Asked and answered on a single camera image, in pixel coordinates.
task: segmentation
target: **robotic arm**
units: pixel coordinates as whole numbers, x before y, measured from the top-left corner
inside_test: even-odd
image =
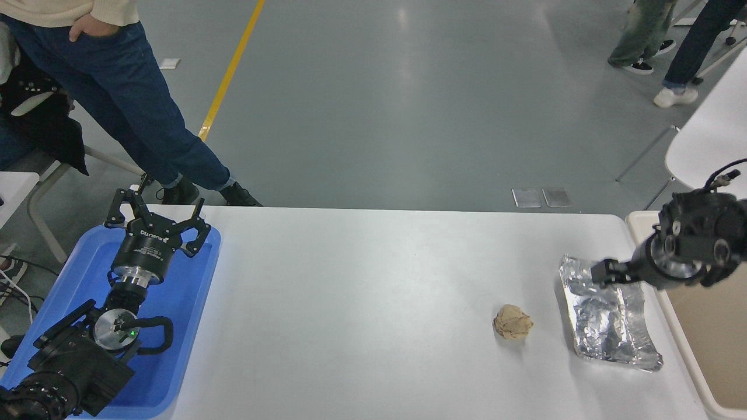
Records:
[[[120,205],[128,203],[134,215],[126,226]],[[199,216],[200,200],[192,216],[180,223],[148,211],[136,191],[117,190],[107,228],[123,228],[126,236],[111,264],[111,290],[103,306],[88,300],[41,335],[39,351],[29,360],[34,370],[7,390],[0,387],[0,419],[61,420],[83,411],[96,416],[124,388],[134,371],[127,366],[135,355],[164,352],[173,339],[169,318],[138,318],[148,287],[164,281],[176,250],[192,257],[205,243],[211,227]],[[197,237],[187,243],[189,229]],[[141,328],[164,328],[164,342],[142,347]]]
[[[698,282],[710,287],[729,277],[747,259],[747,200],[716,190],[740,172],[719,174],[744,161],[719,169],[703,188],[673,194],[633,258],[600,261],[592,267],[593,282],[604,287],[643,280],[661,290]]]

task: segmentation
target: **trouser leg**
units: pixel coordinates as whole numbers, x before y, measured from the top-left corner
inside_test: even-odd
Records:
[[[651,37],[661,27],[667,16],[666,5],[671,0],[636,0],[630,7],[622,37],[610,54],[607,62],[616,67],[629,66],[637,62]]]
[[[660,22],[658,22],[657,25],[654,26],[654,30],[651,32],[651,36],[648,39],[648,45],[643,50],[642,56],[644,60],[648,60],[649,58],[654,57],[659,52],[661,43],[664,42],[666,33],[669,30],[669,27],[672,25],[672,16],[673,12],[675,11],[676,4],[676,0],[668,1],[664,4],[664,8],[662,10],[663,18]]]
[[[11,28],[19,26],[35,35],[45,61],[37,65],[68,89],[159,182],[173,183],[178,173],[208,189],[220,190],[231,182],[228,169],[186,129],[141,24],[121,28],[112,37],[83,34],[71,43],[68,28],[16,23]]]
[[[719,32],[745,3],[746,0],[711,0],[706,3],[672,60],[664,77],[664,87],[682,88],[695,77]]]

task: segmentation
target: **cable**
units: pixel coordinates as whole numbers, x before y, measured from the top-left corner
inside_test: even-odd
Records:
[[[33,324],[34,323],[34,313],[31,311],[31,305],[33,305],[33,303],[31,303],[31,297],[29,297],[28,294],[25,291],[23,291],[22,288],[18,287],[17,284],[13,283],[13,280],[11,280],[10,277],[8,277],[7,274],[3,270],[0,270],[0,274],[2,274],[2,277],[5,278],[5,280],[7,281],[8,285],[10,285],[10,286],[18,289],[18,291],[20,291],[21,294],[23,294],[23,296],[28,301],[28,305],[26,306],[28,308],[28,322],[29,322],[29,324]]]
[[[28,260],[25,260],[25,259],[22,259],[22,258],[18,258],[18,257],[15,257],[15,256],[8,256],[8,255],[0,255],[0,258],[14,259],[14,260],[16,260],[18,262],[25,262],[28,265],[33,265],[34,267],[39,267],[39,268],[42,268],[43,270],[47,270],[48,272],[54,274],[57,277],[60,276],[60,274],[57,271],[54,271],[51,268],[47,268],[47,267],[45,267],[43,265],[39,265],[39,264],[37,264],[35,262],[31,262],[31,261],[28,261]]]
[[[712,173],[712,174],[710,175],[710,177],[708,178],[708,180],[707,180],[707,181],[705,182],[705,185],[703,186],[703,189],[708,189],[708,188],[710,188],[710,185],[711,185],[711,184],[713,183],[713,181],[715,181],[715,180],[716,180],[716,177],[717,177],[717,176],[718,176],[718,175],[719,175],[719,174],[720,174],[721,172],[724,172],[725,170],[729,169],[730,167],[736,166],[736,165],[738,165],[738,164],[741,164],[741,163],[744,163],[744,162],[747,162],[747,158],[744,158],[744,159],[740,159],[740,160],[738,160],[738,161],[733,161],[733,162],[731,162],[730,164],[727,164],[726,166],[724,166],[724,167],[722,167],[721,169],[717,170],[716,172]]]
[[[24,296],[20,294],[19,292],[13,290],[11,287],[7,287],[5,291],[3,291],[2,294],[0,294],[0,298],[3,298],[3,297],[5,298],[12,297],[13,299],[18,300],[20,303],[23,303],[26,306],[28,305],[28,302],[23,300]],[[34,295],[29,295],[29,297],[32,297],[32,298],[35,297],[35,298],[41,299],[41,297],[34,296]],[[33,309],[34,312],[39,313],[39,308],[34,304],[34,302],[31,302],[31,309]]]

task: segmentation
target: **white table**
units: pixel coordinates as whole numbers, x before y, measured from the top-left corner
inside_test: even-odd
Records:
[[[4,201],[0,206],[0,227],[5,225],[37,182],[37,173],[0,171],[0,198]]]
[[[691,188],[701,188],[711,173],[747,158],[747,50],[743,50],[700,104],[666,152],[669,172]],[[743,175],[722,192],[747,198],[747,163]]]
[[[191,212],[151,207],[176,220]],[[653,290],[660,372],[572,350],[557,266],[563,253],[630,257],[617,217],[204,215],[223,236],[220,258],[182,389],[161,419],[706,418]],[[505,303],[534,320],[524,341],[494,333]]]

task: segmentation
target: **chair leg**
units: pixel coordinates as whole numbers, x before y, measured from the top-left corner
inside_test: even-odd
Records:
[[[660,141],[660,140],[661,140],[662,138],[664,138],[664,135],[666,135],[666,133],[667,133],[667,132],[668,132],[669,130],[675,130],[676,132],[680,132],[680,128],[679,128],[679,127],[677,127],[677,126],[676,126],[676,125],[674,125],[674,124],[672,124],[671,126],[669,126],[669,127],[665,128],[665,129],[664,129],[664,131],[662,131],[662,132],[661,132],[661,133],[660,133],[660,134],[659,134],[658,136],[656,136],[656,138],[654,139],[654,141],[652,141],[652,142],[651,142],[651,143],[650,143],[650,144],[649,144],[649,145],[648,145],[648,146],[647,146],[647,147],[646,147],[646,148],[645,148],[645,149],[644,149],[644,150],[643,150],[643,151],[642,151],[642,152],[641,152],[641,153],[640,153],[640,154],[638,155],[638,157],[637,157],[637,158],[635,158],[635,159],[633,160],[633,162],[631,162],[631,163],[630,163],[630,164],[629,164],[629,165],[628,165],[628,166],[627,166],[627,167],[625,168],[625,170],[623,170],[623,171],[622,171],[622,173],[621,173],[620,175],[617,175],[617,178],[615,178],[615,182],[620,182],[620,179],[622,179],[622,177],[623,177],[623,176],[625,176],[625,174],[626,174],[626,173],[627,173],[627,172],[628,172],[628,171],[629,171],[629,170],[630,170],[630,169],[631,169],[632,167],[636,166],[636,164],[638,163],[638,161],[639,161],[639,160],[641,160],[641,158],[642,158],[642,157],[643,157],[643,156],[644,156],[644,155],[645,155],[646,153],[648,153],[648,151],[649,151],[649,150],[651,150],[651,148],[652,148],[652,147],[654,147],[654,146],[656,145],[656,143],[659,143],[659,141]]]
[[[47,247],[51,250],[52,255],[54,255],[60,263],[64,263],[65,260],[67,260],[67,254],[63,251],[62,246],[52,234],[49,226],[47,226],[44,219],[42,219],[41,214],[39,213],[39,201],[44,197],[44,194],[46,194],[47,191],[49,191],[49,189],[60,180],[69,167],[70,165],[68,164],[60,164],[60,166],[56,167],[49,176],[40,182],[36,191],[31,193],[31,196],[28,198],[27,207],[28,216],[39,230],[42,238],[44,238],[44,241],[46,242]]]
[[[84,146],[84,148],[86,151],[86,155],[97,158],[100,161],[104,161],[108,164],[112,164],[116,167],[120,167],[124,170],[134,173],[137,176],[142,176],[145,173],[145,171],[143,171],[139,167],[133,164],[130,164],[128,162],[125,162],[122,159],[115,158],[112,155],[107,155],[106,153],[100,152],[92,147]]]
[[[721,62],[723,62],[723,60],[726,60],[732,54],[734,54],[735,52],[738,52],[739,50],[741,50],[742,48],[744,48],[745,45],[747,45],[747,37],[744,37],[736,45],[734,45],[733,47],[731,47],[731,49],[729,49],[729,51],[727,51],[724,55],[722,55],[721,57],[719,57],[719,59],[716,60],[716,61],[714,61],[710,66],[708,66],[705,69],[701,70],[701,72],[698,73],[695,76],[695,78],[703,78],[703,76],[705,76],[706,74],[708,74],[709,71],[711,71],[711,70],[715,69],[716,67],[718,67],[721,64]]]
[[[651,207],[656,202],[656,200],[659,199],[659,197],[661,197],[661,194],[664,194],[664,190],[666,190],[666,188],[669,187],[669,184],[671,184],[672,181],[674,180],[675,180],[674,176],[667,179],[666,184],[664,184],[664,186],[659,190],[656,196],[651,201],[648,202],[644,210],[648,210],[648,208]]]

